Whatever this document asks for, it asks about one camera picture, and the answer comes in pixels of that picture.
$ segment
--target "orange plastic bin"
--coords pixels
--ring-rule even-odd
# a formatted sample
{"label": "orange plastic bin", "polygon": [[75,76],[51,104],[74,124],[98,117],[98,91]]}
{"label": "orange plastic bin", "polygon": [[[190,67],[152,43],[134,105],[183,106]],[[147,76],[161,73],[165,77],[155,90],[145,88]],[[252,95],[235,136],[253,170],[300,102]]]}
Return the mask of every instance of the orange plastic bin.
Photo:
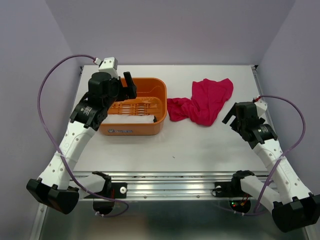
{"label": "orange plastic bin", "polygon": [[167,88],[157,78],[133,77],[136,85],[136,99],[115,102],[108,110],[108,115],[154,115],[154,123],[102,123],[99,130],[104,135],[156,135],[164,126],[167,116]]}

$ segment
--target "white tabletop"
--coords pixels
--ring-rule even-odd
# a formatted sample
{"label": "white tabletop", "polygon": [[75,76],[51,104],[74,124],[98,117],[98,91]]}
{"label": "white tabletop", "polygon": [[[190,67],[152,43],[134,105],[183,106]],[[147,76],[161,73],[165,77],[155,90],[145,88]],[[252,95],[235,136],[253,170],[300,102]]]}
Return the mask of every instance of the white tabletop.
{"label": "white tabletop", "polygon": [[[88,80],[98,71],[84,66],[76,105],[88,90]],[[225,172],[265,171],[262,161],[238,133],[221,121],[235,102],[258,96],[258,88],[248,65],[120,65],[118,74],[153,77],[164,81],[168,98],[191,97],[192,82],[202,79],[221,81],[229,78],[234,85],[227,101],[211,127],[185,119],[171,122],[167,115],[162,131],[155,136],[105,136],[99,131],[84,149],[75,171],[105,172]]]}

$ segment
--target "pink cloth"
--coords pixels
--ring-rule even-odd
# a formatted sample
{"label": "pink cloth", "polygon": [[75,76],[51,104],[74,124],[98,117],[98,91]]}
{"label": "pink cloth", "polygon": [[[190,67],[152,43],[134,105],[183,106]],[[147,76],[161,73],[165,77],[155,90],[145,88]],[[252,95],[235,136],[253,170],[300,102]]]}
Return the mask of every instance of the pink cloth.
{"label": "pink cloth", "polygon": [[173,122],[190,118],[199,125],[211,126],[218,113],[234,90],[233,83],[226,78],[222,81],[204,79],[192,83],[192,97],[168,98],[167,109]]}

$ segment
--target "purple wall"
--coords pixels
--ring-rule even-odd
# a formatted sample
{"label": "purple wall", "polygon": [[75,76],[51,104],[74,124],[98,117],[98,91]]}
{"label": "purple wall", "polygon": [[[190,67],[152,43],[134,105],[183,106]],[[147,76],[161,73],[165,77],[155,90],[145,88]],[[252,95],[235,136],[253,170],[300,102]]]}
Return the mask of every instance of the purple wall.
{"label": "purple wall", "polygon": [[[320,194],[319,12],[319,0],[297,0],[258,67],[263,93],[292,100],[305,116],[304,140],[288,160],[314,194]],[[301,134],[299,115],[286,103],[268,102],[282,148],[287,149]]]}
{"label": "purple wall", "polygon": [[[0,239],[29,239],[38,202],[26,190],[54,153],[37,114],[48,70],[71,54],[43,0],[5,0],[0,7]],[[79,76],[70,60],[45,86],[43,112],[53,135],[65,131]]]}
{"label": "purple wall", "polygon": [[258,64],[294,0],[46,0],[73,53],[121,64]]}

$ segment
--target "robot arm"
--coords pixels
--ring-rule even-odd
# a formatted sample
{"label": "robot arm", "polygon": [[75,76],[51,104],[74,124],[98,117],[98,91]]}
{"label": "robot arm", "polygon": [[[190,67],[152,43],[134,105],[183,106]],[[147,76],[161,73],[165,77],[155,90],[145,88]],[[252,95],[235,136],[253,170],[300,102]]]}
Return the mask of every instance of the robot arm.
{"label": "robot arm", "polygon": [[[88,82],[88,92],[74,108],[66,133],[59,148],[72,172],[85,146],[107,117],[108,109],[114,102],[137,97],[137,88],[129,72],[124,73],[127,87],[123,87],[117,73],[117,60],[114,57],[104,61],[95,60],[99,72],[92,75]],[[30,179],[27,190],[34,198],[64,214],[70,213],[78,200],[89,195],[70,182],[70,175],[56,152],[48,166],[37,179]],[[79,182],[91,192],[99,193],[111,185],[111,178],[101,172],[93,172]]]}
{"label": "robot arm", "polygon": [[[226,124],[235,116],[231,128],[249,143],[270,173],[283,151],[278,136],[261,118],[267,107],[267,103],[261,99],[235,103],[222,122]],[[317,222],[320,216],[320,195],[313,195],[303,184],[286,157],[282,157],[272,180],[278,192],[267,186],[260,202],[272,213],[281,231],[288,232]],[[233,175],[229,189],[234,194],[245,192],[257,199],[263,185],[252,172],[238,171]]]}

